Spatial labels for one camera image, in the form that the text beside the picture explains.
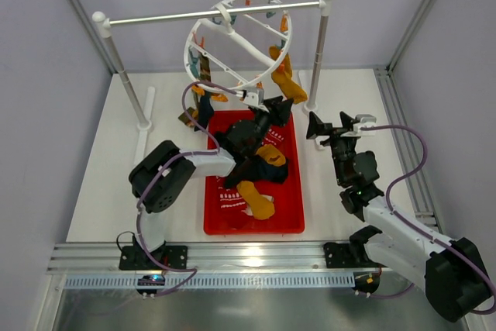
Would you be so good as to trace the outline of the yellow sock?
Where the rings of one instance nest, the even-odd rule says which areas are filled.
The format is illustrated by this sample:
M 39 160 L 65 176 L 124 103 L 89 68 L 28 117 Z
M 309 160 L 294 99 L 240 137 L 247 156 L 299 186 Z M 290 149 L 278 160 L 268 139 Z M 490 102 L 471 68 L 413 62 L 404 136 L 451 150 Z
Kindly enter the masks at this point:
M 297 105 L 308 100 L 307 93 L 293 80 L 291 58 L 287 53 L 281 64 L 271 73 L 272 81 L 279 87 L 286 98 Z

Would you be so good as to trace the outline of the navy teal sock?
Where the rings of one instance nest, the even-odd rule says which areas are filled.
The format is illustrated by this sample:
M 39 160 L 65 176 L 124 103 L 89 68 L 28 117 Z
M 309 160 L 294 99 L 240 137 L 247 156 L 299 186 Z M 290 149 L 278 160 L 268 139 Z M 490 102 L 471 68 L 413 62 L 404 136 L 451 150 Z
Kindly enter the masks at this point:
M 282 165 L 275 165 L 269 164 L 263 158 L 257 158 L 255 165 L 255 172 L 253 176 L 255 181 L 269 181 L 272 183 L 283 184 L 288 178 L 288 162 L 285 162 Z

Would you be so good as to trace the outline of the navy blue sock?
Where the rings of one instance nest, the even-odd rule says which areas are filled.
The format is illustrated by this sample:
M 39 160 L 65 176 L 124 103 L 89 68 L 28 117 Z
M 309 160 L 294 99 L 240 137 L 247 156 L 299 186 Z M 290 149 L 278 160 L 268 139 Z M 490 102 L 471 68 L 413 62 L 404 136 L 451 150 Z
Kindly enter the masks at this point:
M 207 129 L 208 123 L 215 112 L 211 104 L 211 96 L 211 93 L 207 91 L 199 99 L 197 123 L 204 129 Z

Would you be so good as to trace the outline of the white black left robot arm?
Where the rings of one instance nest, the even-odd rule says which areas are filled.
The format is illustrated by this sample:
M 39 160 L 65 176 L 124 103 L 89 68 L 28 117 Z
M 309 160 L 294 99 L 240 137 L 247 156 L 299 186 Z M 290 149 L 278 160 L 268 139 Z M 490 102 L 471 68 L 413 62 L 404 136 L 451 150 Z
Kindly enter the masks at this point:
M 158 215 L 170 208 L 193 178 L 220 177 L 225 188 L 255 181 L 282 184 L 289 175 L 287 158 L 264 141 L 273 127 L 286 126 L 293 99 L 278 96 L 253 108 L 252 119 L 241 119 L 212 134 L 211 150 L 181 150 L 165 140 L 129 174 L 137 199 L 136 241 L 152 253 L 165 242 Z

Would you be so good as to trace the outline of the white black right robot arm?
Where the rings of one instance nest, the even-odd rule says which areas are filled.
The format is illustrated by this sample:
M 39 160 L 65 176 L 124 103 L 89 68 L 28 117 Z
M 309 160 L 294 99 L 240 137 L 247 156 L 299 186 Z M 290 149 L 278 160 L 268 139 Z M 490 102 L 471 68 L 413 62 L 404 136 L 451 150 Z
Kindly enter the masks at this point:
M 467 238 L 454 240 L 403 214 L 392 203 L 391 189 L 380 190 L 377 160 L 370 150 L 357 152 L 357 140 L 379 129 L 374 116 L 345 112 L 341 125 L 308 117 L 306 137 L 329 147 L 342 188 L 343 207 L 366 227 L 350 236 L 350 252 L 358 264 L 381 264 L 396 271 L 425 294 L 434 310 L 449 322 L 468 313 L 490 315 L 494 307 L 479 307 L 495 297 L 477 246 Z

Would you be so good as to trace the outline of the white round clip hanger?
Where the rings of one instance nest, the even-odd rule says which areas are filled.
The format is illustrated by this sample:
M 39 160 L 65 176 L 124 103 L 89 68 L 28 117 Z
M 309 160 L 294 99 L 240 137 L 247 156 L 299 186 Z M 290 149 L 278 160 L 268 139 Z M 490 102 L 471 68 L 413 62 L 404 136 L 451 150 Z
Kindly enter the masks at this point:
M 216 16 L 199 18 L 191 28 L 184 46 L 184 67 L 188 77 L 199 81 L 200 65 L 198 62 L 202 57 L 216 64 L 227 74 L 232 75 L 238 80 L 238 89 L 253 86 L 267 75 L 274 72 L 284 73 L 285 69 L 290 66 L 288 57 L 288 48 L 293 38 L 293 28 L 291 16 L 288 12 L 290 6 L 285 5 L 280 0 L 223 0 L 212 7 L 214 12 L 219 13 L 220 19 Z M 269 24 L 255 18 L 257 13 L 264 13 L 270 18 L 277 13 L 281 14 L 281 24 L 278 29 L 272 28 Z M 251 22 L 256 23 L 268 32 L 277 36 L 281 42 L 269 49 L 269 54 L 264 54 L 257 49 L 248 39 L 239 34 L 234 28 L 236 20 L 243 17 Z M 232 40 L 236 45 L 244 49 L 251 57 L 255 58 L 267 69 L 259 76 L 249 80 L 239 75 L 227 64 L 219 60 L 205 49 L 205 41 L 197 40 L 198 29 L 208 29 L 217 32 Z

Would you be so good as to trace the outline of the black sock in bin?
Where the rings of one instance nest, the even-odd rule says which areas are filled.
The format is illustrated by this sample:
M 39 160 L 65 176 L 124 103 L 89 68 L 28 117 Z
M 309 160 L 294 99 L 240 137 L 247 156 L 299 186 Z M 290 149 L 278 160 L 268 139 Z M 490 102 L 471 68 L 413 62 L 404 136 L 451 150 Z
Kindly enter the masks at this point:
M 221 148 L 227 150 L 233 156 L 235 167 L 228 176 L 225 177 L 224 187 L 235 188 L 241 181 L 258 181 L 261 179 L 259 175 L 259 165 L 262 158 L 256 154 L 243 155 L 237 148 L 228 140 L 225 133 L 216 132 L 214 135 Z

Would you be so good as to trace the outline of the olive orange hanging sock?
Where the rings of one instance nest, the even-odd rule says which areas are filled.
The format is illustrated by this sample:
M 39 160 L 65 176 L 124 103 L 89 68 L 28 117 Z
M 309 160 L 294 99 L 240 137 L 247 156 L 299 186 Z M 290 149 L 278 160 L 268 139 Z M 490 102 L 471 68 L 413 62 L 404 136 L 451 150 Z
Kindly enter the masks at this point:
M 198 57 L 191 57 L 190 70 L 197 81 L 207 81 L 211 82 L 211 71 L 210 71 L 210 61 L 207 57 L 199 55 Z M 198 118 L 198 104 L 200 97 L 207 92 L 206 89 L 199 87 L 197 84 L 194 85 L 190 92 L 193 95 L 195 105 L 193 107 L 187 107 L 184 102 L 181 103 L 183 112 L 178 116 L 178 119 L 182 121 L 187 127 L 192 128 L 195 132 L 200 129 L 196 126 L 190 119 L 192 117 L 196 122 Z M 211 93 L 211 104 L 214 102 L 227 102 L 228 98 L 226 95 L 221 93 Z

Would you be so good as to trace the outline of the mustard sock in bin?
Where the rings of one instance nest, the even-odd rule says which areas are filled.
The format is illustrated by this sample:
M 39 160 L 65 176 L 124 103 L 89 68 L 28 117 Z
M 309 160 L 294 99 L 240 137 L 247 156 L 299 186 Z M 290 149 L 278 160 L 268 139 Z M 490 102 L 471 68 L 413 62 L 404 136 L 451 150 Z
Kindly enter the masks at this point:
M 267 220 L 275 214 L 274 203 L 259 193 L 253 182 L 241 181 L 236 188 L 255 219 Z

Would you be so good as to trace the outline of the red white patterned sock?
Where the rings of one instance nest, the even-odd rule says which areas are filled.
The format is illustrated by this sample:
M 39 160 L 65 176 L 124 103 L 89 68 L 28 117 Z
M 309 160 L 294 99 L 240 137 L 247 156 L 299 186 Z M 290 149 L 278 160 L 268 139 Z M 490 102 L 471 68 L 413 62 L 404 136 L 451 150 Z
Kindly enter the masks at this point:
M 284 144 L 284 140 L 285 140 L 285 135 L 283 133 L 283 129 L 281 127 L 273 127 L 269 129 L 268 133 L 263 138 L 260 146 L 255 150 L 255 153 L 253 154 L 256 154 L 257 150 L 261 146 L 267 144 L 274 145 L 276 148 L 279 149 L 280 152 L 282 152 L 281 146 Z M 224 187 L 225 178 L 217 177 L 215 180 L 217 182 L 218 191 L 219 191 L 220 211 L 226 215 L 226 219 L 230 223 L 232 223 L 235 226 L 235 228 L 241 227 L 246 220 L 250 220 L 250 219 L 254 219 L 256 221 L 266 221 L 266 220 L 257 220 L 251 216 L 251 211 L 249 209 L 249 206 L 247 205 L 245 200 L 241 197 L 241 195 L 237 191 L 237 188 Z M 257 188 L 257 184 L 260 183 L 261 181 L 251 181 L 251 182 L 253 182 L 255 184 L 255 187 Z M 269 181 L 266 182 L 271 187 L 275 185 L 279 185 L 277 183 L 272 183 Z M 265 195 L 265 196 L 271 199 L 272 202 L 274 203 L 273 195 Z

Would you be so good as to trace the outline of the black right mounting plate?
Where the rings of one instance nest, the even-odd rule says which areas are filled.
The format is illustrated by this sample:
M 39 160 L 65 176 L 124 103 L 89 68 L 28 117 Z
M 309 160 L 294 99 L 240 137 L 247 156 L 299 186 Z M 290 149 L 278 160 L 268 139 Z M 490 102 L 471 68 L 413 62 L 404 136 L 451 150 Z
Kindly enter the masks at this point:
M 363 245 L 357 243 L 328 242 L 323 245 L 323 252 L 328 269 L 385 267 L 371 260 Z

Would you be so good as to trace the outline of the black mounting plate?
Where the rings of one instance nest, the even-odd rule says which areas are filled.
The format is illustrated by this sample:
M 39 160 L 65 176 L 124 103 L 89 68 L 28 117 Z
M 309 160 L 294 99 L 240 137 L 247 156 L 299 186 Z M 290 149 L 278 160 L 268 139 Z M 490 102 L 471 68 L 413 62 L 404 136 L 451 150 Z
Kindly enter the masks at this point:
M 328 269 L 385 267 L 371 260 L 363 245 L 357 243 L 328 242 L 323 245 L 323 252 Z
M 164 244 L 153 251 L 151 255 L 162 265 L 173 269 L 185 269 L 187 267 L 187 246 Z M 122 248 L 119 269 L 121 271 L 144 271 L 159 270 L 160 268 L 145 254 L 141 246 L 137 244 Z

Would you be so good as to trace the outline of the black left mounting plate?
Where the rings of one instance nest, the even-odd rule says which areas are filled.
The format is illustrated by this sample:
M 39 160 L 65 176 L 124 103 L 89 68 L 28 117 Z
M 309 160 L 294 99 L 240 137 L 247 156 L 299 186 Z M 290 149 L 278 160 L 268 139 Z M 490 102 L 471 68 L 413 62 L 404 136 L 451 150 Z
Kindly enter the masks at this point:
M 187 267 L 187 246 L 164 244 L 153 251 L 151 255 L 162 265 L 173 269 L 185 269 Z M 144 271 L 159 270 L 160 268 L 145 254 L 141 246 L 137 244 L 122 248 L 119 269 L 121 271 Z

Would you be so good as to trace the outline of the white metal drying rack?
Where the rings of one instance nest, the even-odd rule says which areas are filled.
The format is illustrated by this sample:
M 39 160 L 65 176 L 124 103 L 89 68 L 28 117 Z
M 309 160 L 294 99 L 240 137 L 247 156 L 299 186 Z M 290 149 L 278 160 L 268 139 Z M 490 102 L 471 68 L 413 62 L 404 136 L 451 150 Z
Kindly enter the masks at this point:
M 316 105 L 316 90 L 319 84 L 319 76 L 321 71 L 322 54 L 326 39 L 326 30 L 329 22 L 329 15 L 331 12 L 332 0 L 317 0 L 312 2 L 300 2 L 300 3 L 284 3 L 289 5 L 291 9 L 309 9 L 318 8 L 320 10 L 320 24 L 319 24 L 319 35 L 317 40 L 317 47 L 315 52 L 315 61 L 313 65 L 310 95 L 308 103 L 305 104 L 305 109 L 308 111 L 310 109 L 315 109 Z M 152 127 L 151 122 L 151 110 L 153 108 L 153 100 L 155 97 L 155 91 L 153 89 L 147 94 L 145 105 L 140 104 L 140 100 L 136 96 L 134 87 L 130 81 L 129 75 L 123 66 L 121 57 L 114 43 L 112 36 L 113 26 L 126 26 L 126 25 L 138 25 L 138 24 L 148 24 L 148 23 L 158 23 L 158 22 L 173 22 L 193 19 L 195 22 L 199 18 L 216 16 L 220 19 L 219 13 L 214 12 L 212 8 L 204 12 L 189 12 L 189 13 L 179 13 L 179 14 L 168 14 L 161 16 L 146 16 L 138 18 L 128 18 L 128 19 L 110 19 L 103 12 L 94 12 L 92 15 L 92 21 L 96 25 L 99 36 L 107 49 L 111 62 L 115 65 L 116 73 L 120 77 L 122 85 L 126 91 L 126 94 L 130 100 L 134 112 L 137 117 L 137 128 L 139 130 L 139 140 L 138 144 L 144 145 L 146 143 L 146 138 L 148 132 Z M 264 13 L 257 13 L 254 15 L 255 18 L 260 21 L 269 24 L 272 28 L 278 29 L 281 24 L 281 14 L 277 13 L 274 16 L 268 18 Z M 232 93 L 236 94 L 238 90 L 237 87 L 231 89 Z

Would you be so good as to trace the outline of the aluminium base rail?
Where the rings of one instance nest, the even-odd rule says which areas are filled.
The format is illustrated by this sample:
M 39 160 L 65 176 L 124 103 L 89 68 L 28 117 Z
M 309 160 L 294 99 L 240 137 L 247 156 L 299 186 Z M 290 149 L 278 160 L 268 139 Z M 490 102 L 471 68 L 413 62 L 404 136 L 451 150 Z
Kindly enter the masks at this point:
M 187 267 L 201 272 L 316 272 L 326 269 L 322 241 L 193 242 Z M 116 271 L 120 250 L 114 243 L 61 243 L 50 255 L 49 274 Z

